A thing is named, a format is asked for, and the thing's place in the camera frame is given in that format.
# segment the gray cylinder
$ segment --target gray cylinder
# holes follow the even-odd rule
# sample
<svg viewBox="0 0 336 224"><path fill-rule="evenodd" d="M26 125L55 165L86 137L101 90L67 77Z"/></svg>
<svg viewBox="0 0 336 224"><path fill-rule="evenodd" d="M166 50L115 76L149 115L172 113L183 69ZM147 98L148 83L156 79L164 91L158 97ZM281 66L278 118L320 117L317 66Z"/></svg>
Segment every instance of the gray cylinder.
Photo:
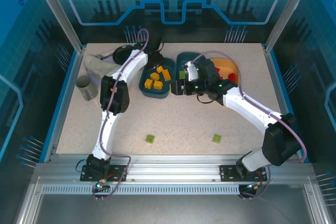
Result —
<svg viewBox="0 0 336 224"><path fill-rule="evenodd" d="M89 76L80 76L77 78L76 87L82 93L86 101L90 101L98 94L97 87L93 84Z"/></svg>

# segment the glass panel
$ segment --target glass panel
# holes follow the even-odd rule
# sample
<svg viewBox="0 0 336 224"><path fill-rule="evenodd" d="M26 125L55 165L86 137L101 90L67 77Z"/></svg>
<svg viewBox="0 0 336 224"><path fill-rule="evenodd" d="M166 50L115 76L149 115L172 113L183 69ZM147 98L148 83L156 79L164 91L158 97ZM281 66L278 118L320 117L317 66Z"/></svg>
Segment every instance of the glass panel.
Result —
<svg viewBox="0 0 336 224"><path fill-rule="evenodd" d="M73 49L45 0L0 5L0 223L15 223Z"/></svg>
<svg viewBox="0 0 336 224"><path fill-rule="evenodd" d="M275 44L292 109L316 172L336 166L335 0L301 0Z"/></svg>
<svg viewBox="0 0 336 224"><path fill-rule="evenodd" d="M60 0L82 43L134 42L145 27L166 42L265 42L287 0Z"/></svg>

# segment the small green block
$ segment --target small green block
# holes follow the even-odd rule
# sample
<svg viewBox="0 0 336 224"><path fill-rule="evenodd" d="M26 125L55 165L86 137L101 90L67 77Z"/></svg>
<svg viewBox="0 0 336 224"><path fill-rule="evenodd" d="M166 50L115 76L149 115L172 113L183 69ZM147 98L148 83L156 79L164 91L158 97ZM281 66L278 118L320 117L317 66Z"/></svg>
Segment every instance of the small green block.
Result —
<svg viewBox="0 0 336 224"><path fill-rule="evenodd" d="M154 136L147 135L146 142L152 144L154 142Z"/></svg>
<svg viewBox="0 0 336 224"><path fill-rule="evenodd" d="M180 71L180 80L184 80L184 79L185 79L185 72Z"/></svg>
<svg viewBox="0 0 336 224"><path fill-rule="evenodd" d="M212 138L212 142L216 143L216 144L219 144L220 143L220 139L222 137L220 135L214 135L214 137Z"/></svg>

